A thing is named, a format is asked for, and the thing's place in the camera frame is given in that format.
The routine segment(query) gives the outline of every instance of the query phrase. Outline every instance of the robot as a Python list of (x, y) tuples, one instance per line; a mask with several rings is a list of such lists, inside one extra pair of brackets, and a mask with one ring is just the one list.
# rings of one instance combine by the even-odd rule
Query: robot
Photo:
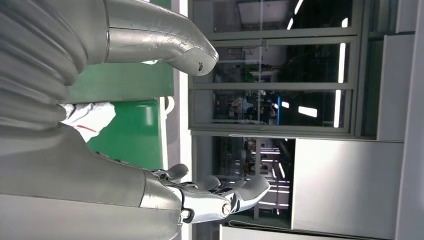
[(1, 240), (169, 240), (270, 188), (263, 177), (176, 183), (184, 165), (111, 160), (59, 123), (57, 102), (87, 65), (159, 60), (209, 73), (218, 54), (184, 16), (141, 0), (0, 0), (0, 41)]

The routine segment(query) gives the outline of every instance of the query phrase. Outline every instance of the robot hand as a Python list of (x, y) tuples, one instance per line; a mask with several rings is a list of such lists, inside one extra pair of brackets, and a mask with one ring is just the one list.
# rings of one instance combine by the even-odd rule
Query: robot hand
[(174, 183), (188, 172), (183, 164), (169, 170), (153, 170), (159, 181), (181, 200), (181, 222), (203, 223), (222, 220), (230, 214), (238, 213), (255, 206), (268, 192), (270, 185), (262, 177), (249, 181), (238, 181), (234, 187), (219, 188), (218, 178), (209, 176), (204, 181)]

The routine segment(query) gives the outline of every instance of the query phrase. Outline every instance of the screw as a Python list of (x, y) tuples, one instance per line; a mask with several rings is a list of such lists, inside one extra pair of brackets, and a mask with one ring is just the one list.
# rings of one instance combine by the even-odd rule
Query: screw
[(222, 216), (226, 218), (228, 215), (230, 215), (231, 212), (231, 205), (229, 202), (225, 202), (222, 206)]

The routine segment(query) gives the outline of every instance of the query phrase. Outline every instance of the red stripe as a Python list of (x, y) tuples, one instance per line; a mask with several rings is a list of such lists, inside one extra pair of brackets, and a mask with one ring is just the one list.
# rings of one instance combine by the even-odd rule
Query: red stripe
[(89, 131), (92, 131), (92, 132), (97, 133), (97, 131), (95, 131), (95, 130), (93, 130), (93, 129), (91, 129), (91, 128), (88, 128), (88, 127), (86, 127), (86, 126), (77, 125), (76, 127), (77, 127), (77, 128), (82, 128), (82, 129), (87, 129), (87, 130), (89, 130)]

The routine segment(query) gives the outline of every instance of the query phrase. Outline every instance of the green panel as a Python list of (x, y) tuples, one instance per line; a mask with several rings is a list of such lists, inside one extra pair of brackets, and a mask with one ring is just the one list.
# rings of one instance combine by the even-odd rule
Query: green panel
[(174, 95), (173, 69), (164, 62), (88, 66), (70, 87), (67, 103), (134, 101)]
[(162, 168), (160, 108), (158, 101), (115, 102), (116, 116), (88, 146), (145, 169)]
[(161, 7), (171, 9), (171, 0), (151, 0), (152, 4), (159, 5)]

